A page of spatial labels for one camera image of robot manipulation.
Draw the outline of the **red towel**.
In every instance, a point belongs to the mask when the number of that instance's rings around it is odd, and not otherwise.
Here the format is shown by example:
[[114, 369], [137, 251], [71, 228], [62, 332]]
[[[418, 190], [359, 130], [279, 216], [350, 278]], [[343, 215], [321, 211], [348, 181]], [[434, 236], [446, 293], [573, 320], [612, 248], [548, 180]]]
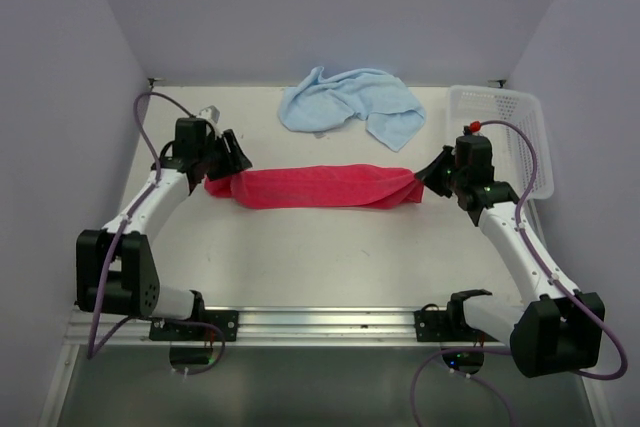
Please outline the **red towel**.
[[220, 180], [206, 180], [213, 197], [233, 199], [255, 209], [392, 209], [422, 201], [424, 186], [406, 168], [369, 164], [320, 165], [247, 170]]

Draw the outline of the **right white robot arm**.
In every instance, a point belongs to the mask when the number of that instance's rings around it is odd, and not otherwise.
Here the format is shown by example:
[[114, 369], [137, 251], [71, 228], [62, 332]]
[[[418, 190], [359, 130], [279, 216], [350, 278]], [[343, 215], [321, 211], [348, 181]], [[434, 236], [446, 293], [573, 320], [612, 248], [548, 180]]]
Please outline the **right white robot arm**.
[[456, 197], [498, 252], [522, 304], [511, 306], [484, 289], [461, 291], [451, 295], [440, 324], [457, 339], [483, 332], [505, 344], [529, 378], [593, 367], [602, 339], [593, 320], [603, 318], [604, 303], [581, 292], [544, 250], [513, 188], [495, 180], [492, 157], [487, 138], [463, 135], [416, 178], [439, 196]]

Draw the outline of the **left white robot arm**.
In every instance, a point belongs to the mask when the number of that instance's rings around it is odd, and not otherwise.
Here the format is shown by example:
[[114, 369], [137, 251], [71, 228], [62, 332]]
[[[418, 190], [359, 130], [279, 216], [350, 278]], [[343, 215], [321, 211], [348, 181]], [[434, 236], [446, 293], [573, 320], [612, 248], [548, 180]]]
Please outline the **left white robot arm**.
[[152, 244], [177, 207], [205, 180], [224, 180], [252, 167], [233, 130], [201, 117], [176, 121], [171, 152], [155, 155], [144, 186], [110, 222], [76, 241], [76, 304], [84, 312], [172, 319], [185, 339], [208, 326], [202, 294], [162, 284]]

